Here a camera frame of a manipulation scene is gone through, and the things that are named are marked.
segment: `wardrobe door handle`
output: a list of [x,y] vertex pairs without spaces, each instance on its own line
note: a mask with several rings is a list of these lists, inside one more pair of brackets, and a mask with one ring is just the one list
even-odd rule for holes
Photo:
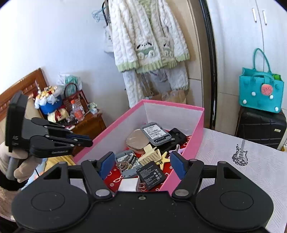
[[253,12],[254,21],[257,23],[257,17],[256,17],[256,12],[254,8],[252,8],[252,12]]
[[263,13],[263,18],[264,18],[264,23],[265,25],[267,25],[266,13],[265,11],[262,11],[262,13]]

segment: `wooden nightstand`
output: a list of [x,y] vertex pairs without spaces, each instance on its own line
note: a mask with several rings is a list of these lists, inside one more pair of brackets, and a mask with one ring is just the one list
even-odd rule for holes
[[[93,115],[90,112],[85,116],[85,119],[75,125],[72,131],[75,134],[88,135],[92,140],[95,139],[101,132],[106,129],[106,125],[102,119],[102,114]],[[77,146],[72,155],[79,153],[83,147]]]

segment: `white tablecloth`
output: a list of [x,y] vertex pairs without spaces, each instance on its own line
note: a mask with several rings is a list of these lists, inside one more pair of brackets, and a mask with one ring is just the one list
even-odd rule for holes
[[[210,165],[217,165],[221,160],[227,161],[268,193],[274,211],[266,229],[271,233],[283,233],[287,222],[287,153],[245,141],[243,151],[248,163],[239,166],[232,156],[236,153],[236,146],[241,148],[241,144],[240,138],[204,129],[196,158]],[[213,183],[214,179],[204,179],[201,188]]]

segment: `pink box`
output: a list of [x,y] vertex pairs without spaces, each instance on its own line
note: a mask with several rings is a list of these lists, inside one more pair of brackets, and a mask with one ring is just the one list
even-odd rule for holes
[[[84,148],[77,154],[74,161],[80,164],[84,160],[98,160],[109,151],[117,154],[126,150],[125,141],[129,134],[149,122],[157,122],[166,130],[177,128],[185,135],[192,135],[182,156],[193,159],[202,142],[203,119],[204,108],[157,100],[142,100],[96,137],[92,147]],[[171,194],[179,182],[180,179],[175,171],[172,171],[160,191],[169,191]]]

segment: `teal bag handle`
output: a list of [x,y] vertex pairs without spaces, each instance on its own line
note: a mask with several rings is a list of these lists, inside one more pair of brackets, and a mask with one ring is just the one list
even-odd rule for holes
[[267,59],[265,53],[264,53],[260,48],[256,48],[256,49],[254,50],[254,52],[253,52],[253,69],[256,69],[256,68],[255,68],[255,56],[256,56],[256,53],[257,53],[258,50],[263,54],[263,57],[264,57],[265,61],[267,62],[267,65],[268,65],[268,73],[272,73],[272,72],[271,72],[271,69],[270,69],[269,61],[268,61],[268,59]]
[[251,79],[255,80],[255,76],[259,76],[259,75],[264,76],[264,78],[265,78],[264,83],[268,83],[268,82],[266,81],[266,78],[269,78],[269,83],[270,83],[270,84],[274,84],[274,81],[275,81],[274,77],[273,77],[271,74],[266,73],[266,72],[255,72],[255,73],[252,75],[252,78],[251,78]]

